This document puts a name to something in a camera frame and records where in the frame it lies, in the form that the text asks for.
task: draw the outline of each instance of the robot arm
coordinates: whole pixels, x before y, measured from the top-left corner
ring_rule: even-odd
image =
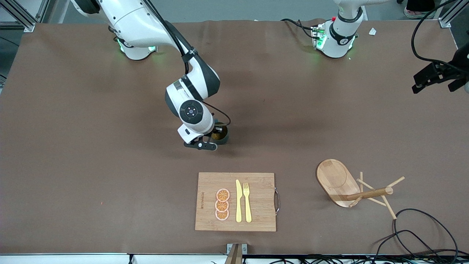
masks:
[[[216,150],[217,145],[204,142],[204,136],[222,131],[216,127],[211,112],[202,104],[216,94],[220,80],[216,72],[205,63],[181,33],[164,21],[148,0],[72,0],[75,8],[84,16],[106,21],[116,34],[122,52],[132,60],[146,58],[156,48],[169,45],[181,52],[186,73],[166,88],[165,101],[171,112],[179,117],[178,129],[185,146]],[[188,72],[189,63],[192,71]]]
[[[389,0],[333,0],[339,6],[337,18],[313,28],[313,45],[331,58],[340,58],[352,48],[355,33],[363,21],[361,6]]]

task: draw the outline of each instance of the brown table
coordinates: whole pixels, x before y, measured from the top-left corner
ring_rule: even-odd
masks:
[[[415,25],[366,21],[354,48],[329,59],[283,22],[177,24],[220,76],[208,102],[233,120],[229,144],[207,152],[183,147],[164,103],[183,74],[176,50],[135,62],[104,24],[38,24],[0,96],[0,252],[218,253],[231,242],[257,254],[376,252],[392,231],[387,209],[330,201],[315,178],[327,158],[375,187],[405,176],[394,210],[433,214],[469,250],[468,96],[445,84],[412,93],[427,64],[410,50]],[[455,51],[434,21],[417,49],[446,61]],[[277,232],[195,231],[200,171],[274,172]],[[398,227],[452,247],[417,214]],[[395,242],[381,252],[404,253]]]

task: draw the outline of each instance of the shoe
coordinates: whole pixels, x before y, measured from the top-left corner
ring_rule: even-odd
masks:
[[[419,12],[419,11],[410,11],[407,8],[404,8],[404,15],[410,19],[421,19],[423,18],[428,12]],[[435,15],[435,11],[428,15],[427,19],[433,18]]]

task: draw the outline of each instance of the wooden stick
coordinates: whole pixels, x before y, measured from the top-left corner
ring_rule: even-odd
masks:
[[[386,204],[385,204],[385,203],[380,202],[380,201],[378,201],[378,200],[376,200],[376,199],[373,199],[373,198],[367,198],[367,199],[370,200],[370,201],[373,201],[373,202],[375,202],[375,203],[377,203],[377,204],[379,204],[379,205],[382,205],[382,206],[386,207]]]
[[[387,199],[386,199],[386,196],[383,195],[383,196],[381,196],[381,198],[383,198],[383,201],[384,201],[384,203],[386,204],[386,207],[387,207],[387,209],[389,210],[389,213],[391,214],[391,216],[393,217],[393,219],[397,219],[396,214],[394,214],[394,211],[393,211],[393,209],[391,208],[391,205],[389,204],[389,202],[388,202]]]
[[[356,179],[359,183],[365,185],[368,189],[370,190],[374,190],[375,188],[369,186],[367,183],[365,183],[364,181],[360,180],[360,179]]]
[[[348,205],[349,208],[351,208],[352,206],[355,206],[363,197],[358,197],[355,201],[353,201],[351,204]]]
[[[395,182],[391,183],[390,185],[388,185],[388,187],[393,187],[394,185],[400,183],[401,181],[403,181],[405,179],[404,176],[400,177],[399,179],[397,179]]]
[[[376,189],[368,192],[363,192],[363,193],[357,193],[357,194],[349,194],[345,196],[346,201],[354,201],[358,199],[360,196],[362,198],[371,198],[371,197],[377,197],[377,196],[384,196],[388,194],[393,194],[394,190],[392,187],[384,187],[381,189]]]
[[[363,181],[363,172],[362,171],[360,172],[360,180]],[[360,193],[362,193],[362,192],[363,192],[363,183],[360,183]]]

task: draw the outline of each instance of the orange slice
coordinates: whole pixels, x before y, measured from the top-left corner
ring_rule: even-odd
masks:
[[[228,216],[230,216],[230,211],[228,210],[226,212],[215,211],[215,217],[220,221],[225,221],[228,219]]]
[[[230,199],[230,192],[225,188],[222,188],[217,191],[217,200],[220,202],[226,202]]]
[[[228,201],[226,202],[220,202],[218,200],[215,201],[215,210],[217,210],[220,213],[226,212],[229,207]]]

